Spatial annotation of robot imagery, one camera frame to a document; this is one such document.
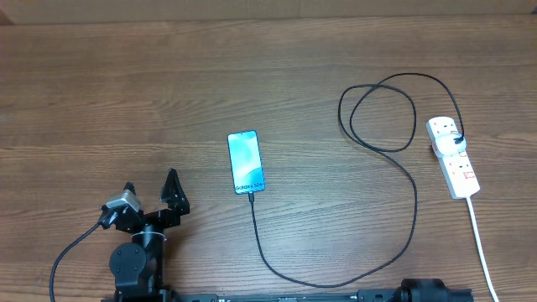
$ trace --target wall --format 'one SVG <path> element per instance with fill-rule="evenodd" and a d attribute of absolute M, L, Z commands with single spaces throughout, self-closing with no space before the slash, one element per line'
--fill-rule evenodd
<path fill-rule="evenodd" d="M 537 0 L 0 0 L 15 24 L 531 13 L 535 7 Z"/>

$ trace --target smartphone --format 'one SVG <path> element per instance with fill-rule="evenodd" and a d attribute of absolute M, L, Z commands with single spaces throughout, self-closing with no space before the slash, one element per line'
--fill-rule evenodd
<path fill-rule="evenodd" d="M 235 193 L 244 194 L 265 190 L 258 134 L 253 130 L 229 134 L 227 145 L 232 162 Z"/>

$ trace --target white power adapter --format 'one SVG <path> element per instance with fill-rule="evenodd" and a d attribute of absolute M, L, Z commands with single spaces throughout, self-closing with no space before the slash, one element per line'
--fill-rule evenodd
<path fill-rule="evenodd" d="M 464 139 L 460 143 L 455 143 L 455 138 L 459 138 L 459 130 L 456 128 L 455 121 L 451 117 L 434 117 L 425 125 L 429 133 L 432 148 L 440 162 L 442 173 L 446 178 L 447 187 L 450 190 L 453 199 L 466 198 L 470 219 L 472 220 L 473 233 L 476 238 L 477 252 L 481 259 L 487 286 L 494 302 L 499 299 L 494 291 L 493 282 L 488 273 L 487 262 L 483 254 L 479 230 L 477 229 L 477 219 L 473 211 L 472 200 L 470 196 L 477 193 L 480 189 L 477 177 L 473 171 L 472 164 L 466 151 L 467 143 Z"/>

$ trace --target white cord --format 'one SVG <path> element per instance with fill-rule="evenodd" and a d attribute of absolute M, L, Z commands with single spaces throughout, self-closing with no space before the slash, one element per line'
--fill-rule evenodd
<path fill-rule="evenodd" d="M 476 215 L 473 212 L 472 200 L 470 196 L 467 197 L 468 210 L 470 211 L 470 218 L 472 219 L 473 234 L 476 236 L 477 252 L 479 253 L 479 259 L 481 260 L 481 265 L 483 266 L 483 272 L 485 273 L 485 279 L 487 280 L 488 290 L 493 296 L 494 302 L 499 302 L 499 299 L 494 291 L 493 281 L 490 279 L 488 274 L 487 262 L 485 261 L 485 255 L 483 255 L 483 248 L 481 247 L 481 239 L 479 238 L 479 230 L 477 229 Z"/>

